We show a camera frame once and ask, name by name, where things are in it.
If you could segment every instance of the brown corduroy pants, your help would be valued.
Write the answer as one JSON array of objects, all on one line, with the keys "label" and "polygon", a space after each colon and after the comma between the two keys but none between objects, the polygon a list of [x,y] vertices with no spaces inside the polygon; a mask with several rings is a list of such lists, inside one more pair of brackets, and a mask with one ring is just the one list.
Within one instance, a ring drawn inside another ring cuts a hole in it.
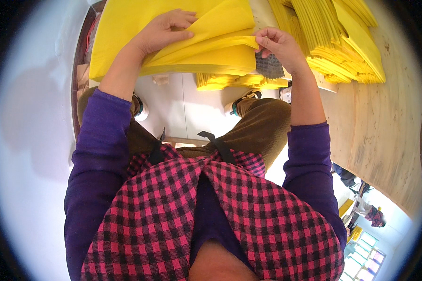
[{"label": "brown corduroy pants", "polygon": [[[89,97],[97,87],[84,92],[78,100],[78,121],[82,124],[83,112]],[[291,130],[291,106],[274,98],[244,99],[237,104],[237,114],[241,120],[230,132],[219,137],[229,148],[261,154],[266,169],[270,168],[287,143],[287,132]],[[131,113],[139,111],[139,104],[132,102]],[[151,152],[157,139],[131,118],[127,133],[130,157],[135,153]],[[210,155],[216,147],[208,143],[203,147],[178,148],[186,158]]]}]

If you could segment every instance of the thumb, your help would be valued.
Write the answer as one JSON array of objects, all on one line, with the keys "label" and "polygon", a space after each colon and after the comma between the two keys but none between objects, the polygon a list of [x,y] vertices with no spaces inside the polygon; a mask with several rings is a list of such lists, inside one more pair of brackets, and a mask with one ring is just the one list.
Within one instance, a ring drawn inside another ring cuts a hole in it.
[{"label": "thumb", "polygon": [[186,39],[190,39],[194,37],[194,34],[191,31],[170,31],[167,34],[167,40],[168,43],[171,44],[173,42],[177,42],[177,41],[183,41]]},{"label": "thumb", "polygon": [[272,53],[275,53],[275,51],[278,49],[279,44],[276,42],[273,42],[272,40],[270,40],[267,37],[256,37],[255,41],[260,44],[261,46],[263,46],[264,48],[270,50]]}]

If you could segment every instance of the window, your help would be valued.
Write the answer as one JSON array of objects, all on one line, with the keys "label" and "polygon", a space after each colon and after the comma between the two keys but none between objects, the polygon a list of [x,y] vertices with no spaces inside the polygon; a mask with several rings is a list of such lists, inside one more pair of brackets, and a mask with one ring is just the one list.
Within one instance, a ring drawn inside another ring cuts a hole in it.
[{"label": "window", "polygon": [[363,232],[356,242],[355,251],[345,257],[344,272],[340,281],[372,281],[384,261],[385,254],[375,248],[378,240]]}]

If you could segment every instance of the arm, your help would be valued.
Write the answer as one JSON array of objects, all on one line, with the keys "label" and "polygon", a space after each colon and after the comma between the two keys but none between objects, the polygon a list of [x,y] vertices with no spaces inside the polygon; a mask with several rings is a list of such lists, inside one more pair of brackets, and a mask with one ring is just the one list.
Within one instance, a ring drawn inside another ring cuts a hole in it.
[{"label": "arm", "polygon": [[79,280],[81,266],[103,216],[126,180],[132,118],[131,99],[145,55],[191,37],[195,13],[179,9],[153,19],[116,56],[99,88],[88,100],[78,135],[64,200],[64,237],[68,270]]},{"label": "arm", "polygon": [[331,224],[342,249],[347,232],[339,218],[330,172],[330,135],[319,89],[300,47],[287,32],[266,27],[254,33],[262,57],[273,53],[292,75],[289,160],[283,187],[308,203]]}]

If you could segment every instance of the checkered fabric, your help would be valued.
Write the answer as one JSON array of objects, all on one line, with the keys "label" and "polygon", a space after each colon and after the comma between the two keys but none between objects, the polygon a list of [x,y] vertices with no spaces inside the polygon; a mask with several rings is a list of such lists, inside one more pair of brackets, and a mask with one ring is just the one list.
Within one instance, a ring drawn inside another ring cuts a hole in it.
[{"label": "checkered fabric", "polygon": [[370,209],[370,211],[367,213],[367,215],[364,218],[372,222],[371,226],[373,228],[377,228],[383,224],[382,217],[383,217],[383,213],[379,211],[377,208],[375,208],[374,206],[372,206],[372,208]]},{"label": "checkered fabric", "polygon": [[260,155],[232,151],[165,161],[135,155],[129,180],[107,211],[84,260],[83,280],[186,280],[198,178],[211,181],[231,228],[260,279],[337,280],[344,256],[325,218],[265,180]]}]

